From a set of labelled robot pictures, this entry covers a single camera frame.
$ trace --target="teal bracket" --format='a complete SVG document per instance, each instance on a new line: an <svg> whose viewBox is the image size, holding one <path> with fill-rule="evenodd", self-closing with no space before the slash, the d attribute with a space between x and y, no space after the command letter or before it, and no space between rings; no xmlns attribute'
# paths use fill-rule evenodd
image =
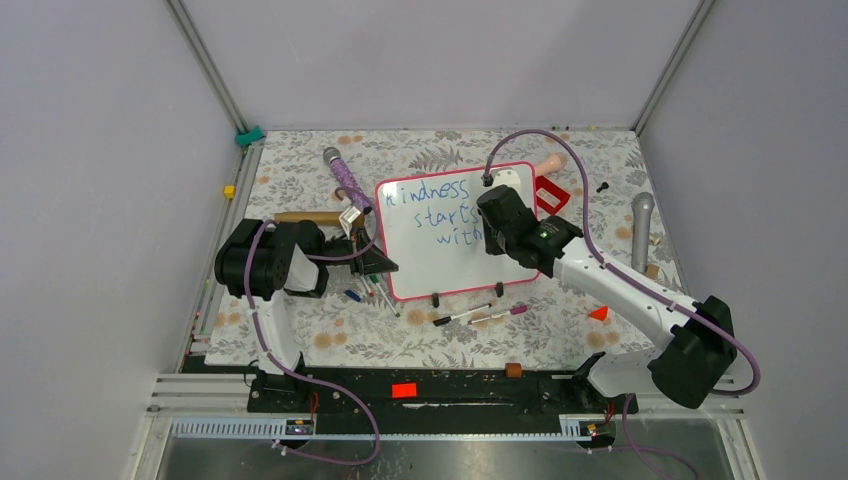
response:
<svg viewBox="0 0 848 480"><path fill-rule="evenodd" d="M262 129L257 126L247 133L236 135L236 143L239 147L246 147L264 136L265 134L262 133Z"/></svg>

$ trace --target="floral tablecloth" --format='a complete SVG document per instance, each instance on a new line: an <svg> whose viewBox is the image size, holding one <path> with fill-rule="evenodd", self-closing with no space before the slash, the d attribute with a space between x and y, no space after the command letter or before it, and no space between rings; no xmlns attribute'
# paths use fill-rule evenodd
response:
<svg viewBox="0 0 848 480"><path fill-rule="evenodd" d="M387 178L480 166L503 131L294 131L269 132L250 193L246 217L265 218L281 211L339 210L332 198L337 186L322 161L324 148L336 146L363 190L373 195ZM632 211L630 202L651 191L636 136L632 132L571 131L560 134L586 164L591 183L590 221L597 243L619 260L630 263ZM540 136L514 140L496 162L536 164L560 147ZM571 193L558 215L580 224L584 186L572 161L548 178ZM607 182L601 193L595 189ZM369 231L374 221L369 220ZM328 228L328 234L340 229ZM651 233L658 245L649 262L660 267L657 281L680 290L680 280L660 214L654 211ZM587 314L599 302L557 280L508 286L501 298L492 291L445 296L439 309L429 301L398 303L396 318L383 300L365 297L356 303L345 289L361 291L347 267L331 267L330 283L321 299L289 297L296 342L308 365L362 367L502 368L520 362L524 368L565 369L579 366L590 354L628 352L650 347L630 323L610 312L606 321ZM488 301L496 309L526 304L522 315L468 326L459 321L434 327L434 319L459 313ZM245 312L224 294L206 354L210 365L246 365L256 358Z"/></svg>

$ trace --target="orange triangle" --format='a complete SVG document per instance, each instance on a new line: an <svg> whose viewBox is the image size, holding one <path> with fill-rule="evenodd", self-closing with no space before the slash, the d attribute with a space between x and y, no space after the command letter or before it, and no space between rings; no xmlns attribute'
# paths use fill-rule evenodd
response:
<svg viewBox="0 0 848 480"><path fill-rule="evenodd" d="M589 316L594 318L595 320L604 321L607 319L607 315L609 314L609 307L601 307L594 312L590 313Z"/></svg>

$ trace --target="blue marker cap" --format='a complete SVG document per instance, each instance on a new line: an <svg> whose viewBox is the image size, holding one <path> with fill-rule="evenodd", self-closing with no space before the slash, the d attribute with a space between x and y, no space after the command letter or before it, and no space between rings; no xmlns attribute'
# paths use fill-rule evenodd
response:
<svg viewBox="0 0 848 480"><path fill-rule="evenodd" d="M359 295L357 295L356 293L354 293L354 292L353 292L353 290L345 290L345 295L347 295L348 297L350 297L350 298L352 298L352 299L356 300L357 302L361 302L361 301L362 301L362 299L361 299L361 298L359 298Z"/></svg>

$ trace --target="gray wall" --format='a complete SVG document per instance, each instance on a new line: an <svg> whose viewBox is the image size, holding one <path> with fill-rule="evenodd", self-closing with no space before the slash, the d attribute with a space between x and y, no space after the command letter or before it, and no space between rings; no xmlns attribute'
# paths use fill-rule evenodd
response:
<svg viewBox="0 0 848 480"><path fill-rule="evenodd" d="M0 478L115 479L233 134L161 1L0 6Z"/></svg>
<svg viewBox="0 0 848 480"><path fill-rule="evenodd" d="M630 126L698 0L186 0L264 128Z"/></svg>
<svg viewBox="0 0 848 480"><path fill-rule="evenodd" d="M718 2L642 139L686 280L763 367L770 479L848 467L846 25L844 0Z"/></svg>

